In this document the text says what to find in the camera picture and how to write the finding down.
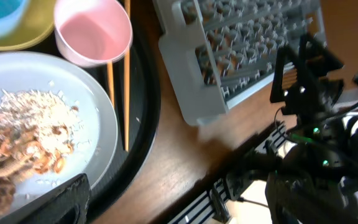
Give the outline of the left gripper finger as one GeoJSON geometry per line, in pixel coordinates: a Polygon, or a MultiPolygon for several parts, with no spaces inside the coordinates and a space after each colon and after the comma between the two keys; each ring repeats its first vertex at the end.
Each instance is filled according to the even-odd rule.
{"type": "Polygon", "coordinates": [[[28,180],[17,186],[10,209],[0,215],[0,224],[86,223],[90,193],[86,174],[55,186],[28,180]]]}

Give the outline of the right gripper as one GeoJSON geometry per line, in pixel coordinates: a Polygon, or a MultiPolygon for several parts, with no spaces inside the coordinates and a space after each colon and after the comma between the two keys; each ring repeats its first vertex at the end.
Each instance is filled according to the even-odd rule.
{"type": "Polygon", "coordinates": [[[307,86],[302,83],[309,75],[308,70],[320,78],[343,66],[329,49],[306,33],[300,37],[298,55],[289,45],[278,49],[270,102],[284,101],[283,115],[296,115],[298,124],[317,122],[333,112],[333,106],[343,93],[344,81],[323,78],[318,80],[318,86],[307,86]]]}

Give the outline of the grey plate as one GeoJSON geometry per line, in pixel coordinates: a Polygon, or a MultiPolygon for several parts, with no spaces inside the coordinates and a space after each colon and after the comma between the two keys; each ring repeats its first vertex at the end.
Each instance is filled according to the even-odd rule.
{"type": "Polygon", "coordinates": [[[78,174],[86,174],[91,191],[111,165],[116,152],[118,126],[115,111],[102,86],[85,70],[53,55],[38,52],[0,53],[0,99],[4,92],[51,92],[68,106],[77,106],[79,123],[73,135],[75,151],[59,174],[35,174],[16,187],[5,216],[17,214],[39,197],[61,187],[78,174]]]}

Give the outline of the food scraps and rice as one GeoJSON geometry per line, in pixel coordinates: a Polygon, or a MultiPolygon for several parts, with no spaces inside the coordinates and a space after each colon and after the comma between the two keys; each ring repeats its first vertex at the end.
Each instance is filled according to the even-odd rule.
{"type": "Polygon", "coordinates": [[[95,136],[83,113],[62,91],[2,92],[0,217],[86,172],[95,136]]]}

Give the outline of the pink cup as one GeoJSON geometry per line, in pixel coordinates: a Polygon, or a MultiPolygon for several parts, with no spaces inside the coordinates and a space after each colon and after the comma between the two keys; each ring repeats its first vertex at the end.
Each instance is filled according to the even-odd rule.
{"type": "Polygon", "coordinates": [[[58,51],[79,67],[116,62],[132,45],[132,24],[117,0],[58,0],[53,18],[58,51]]]}

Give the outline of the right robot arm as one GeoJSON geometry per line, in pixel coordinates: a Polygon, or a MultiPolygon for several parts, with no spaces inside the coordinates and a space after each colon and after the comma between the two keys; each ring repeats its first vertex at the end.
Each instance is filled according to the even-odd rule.
{"type": "Polygon", "coordinates": [[[270,101],[296,125],[274,135],[293,148],[280,157],[266,141],[245,153],[223,179],[232,201],[263,180],[274,223],[358,223],[358,73],[356,88],[344,91],[343,80],[328,78],[342,66],[311,34],[300,37],[298,50],[279,48],[270,101]]]}

